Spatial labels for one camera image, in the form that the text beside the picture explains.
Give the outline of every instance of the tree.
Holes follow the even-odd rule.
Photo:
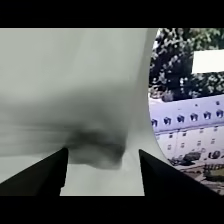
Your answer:
[[[149,87],[173,100],[224,93],[224,72],[191,74],[194,51],[224,49],[224,28],[161,28],[156,41]]]

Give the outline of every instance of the white building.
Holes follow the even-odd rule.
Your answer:
[[[168,159],[200,152],[197,163],[224,163],[224,95],[150,104],[150,118]]]

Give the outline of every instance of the printed picture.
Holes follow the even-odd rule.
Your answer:
[[[224,195],[224,28],[160,28],[149,71],[157,142],[178,170]]]

